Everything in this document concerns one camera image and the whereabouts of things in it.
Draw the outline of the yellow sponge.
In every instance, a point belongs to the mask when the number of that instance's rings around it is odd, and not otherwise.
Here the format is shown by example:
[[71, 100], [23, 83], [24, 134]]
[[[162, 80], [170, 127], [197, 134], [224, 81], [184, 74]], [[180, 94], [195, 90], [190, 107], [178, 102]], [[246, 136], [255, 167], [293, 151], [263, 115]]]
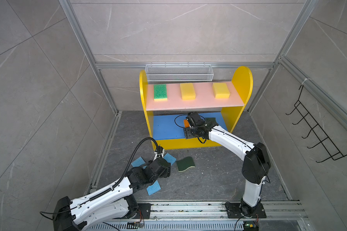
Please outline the yellow sponge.
[[193, 83], [180, 83], [181, 98], [183, 101], [196, 99], [196, 92]]
[[225, 82], [214, 82], [213, 92], [216, 99], [228, 99], [230, 97], [230, 91]]

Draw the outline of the dark green scourer sponge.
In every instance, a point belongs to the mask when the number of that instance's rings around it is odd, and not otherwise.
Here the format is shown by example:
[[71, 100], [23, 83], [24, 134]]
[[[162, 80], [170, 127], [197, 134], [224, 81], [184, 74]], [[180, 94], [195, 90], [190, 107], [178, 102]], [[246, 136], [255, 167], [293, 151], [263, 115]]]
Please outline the dark green scourer sponge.
[[209, 125], [218, 126], [218, 123], [217, 123], [215, 117], [206, 117], [205, 120], [206, 120], [206, 124], [207, 124], [208, 126], [209, 126]]
[[195, 163], [192, 157], [185, 157], [176, 162], [178, 172], [184, 172], [189, 168], [195, 167]]

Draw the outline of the bright green sponge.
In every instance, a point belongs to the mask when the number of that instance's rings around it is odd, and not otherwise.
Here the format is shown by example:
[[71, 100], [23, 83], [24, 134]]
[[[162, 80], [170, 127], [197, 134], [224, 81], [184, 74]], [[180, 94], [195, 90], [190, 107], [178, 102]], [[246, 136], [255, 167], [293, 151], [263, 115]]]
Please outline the bright green sponge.
[[153, 86], [153, 90], [154, 90], [154, 101], [155, 102], [168, 100], [166, 84], [155, 84]]

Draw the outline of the orange sponge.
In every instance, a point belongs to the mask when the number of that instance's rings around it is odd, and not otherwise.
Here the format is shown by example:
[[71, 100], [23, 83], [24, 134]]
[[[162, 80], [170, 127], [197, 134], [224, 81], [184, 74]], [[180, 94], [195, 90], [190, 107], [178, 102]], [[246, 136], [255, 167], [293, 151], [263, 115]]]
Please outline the orange sponge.
[[184, 128], [189, 128], [190, 127], [190, 124], [189, 124], [189, 122], [186, 119], [184, 119], [183, 122], [184, 122]]

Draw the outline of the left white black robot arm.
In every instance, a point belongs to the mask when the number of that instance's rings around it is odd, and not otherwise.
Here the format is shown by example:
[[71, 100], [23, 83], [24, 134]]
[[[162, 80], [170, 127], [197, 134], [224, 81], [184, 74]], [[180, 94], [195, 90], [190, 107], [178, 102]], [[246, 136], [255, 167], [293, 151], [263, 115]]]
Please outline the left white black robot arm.
[[157, 158], [143, 167], [128, 170], [122, 180], [89, 195], [58, 200], [52, 215], [55, 231], [85, 231], [108, 219], [133, 218], [139, 211], [134, 193], [145, 190], [171, 174], [171, 164]]

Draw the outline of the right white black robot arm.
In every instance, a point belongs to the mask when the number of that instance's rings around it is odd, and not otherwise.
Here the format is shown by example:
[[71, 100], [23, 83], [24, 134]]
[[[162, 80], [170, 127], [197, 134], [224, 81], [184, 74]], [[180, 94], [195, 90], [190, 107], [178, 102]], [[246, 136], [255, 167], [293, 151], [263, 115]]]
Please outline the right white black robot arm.
[[244, 218], [251, 218], [261, 208], [261, 191], [271, 168], [266, 146], [245, 141], [222, 128], [215, 119], [205, 119], [196, 112], [186, 116], [184, 134], [186, 139], [197, 138], [201, 143], [213, 141], [230, 150], [243, 161], [245, 178], [244, 194], [239, 211]]

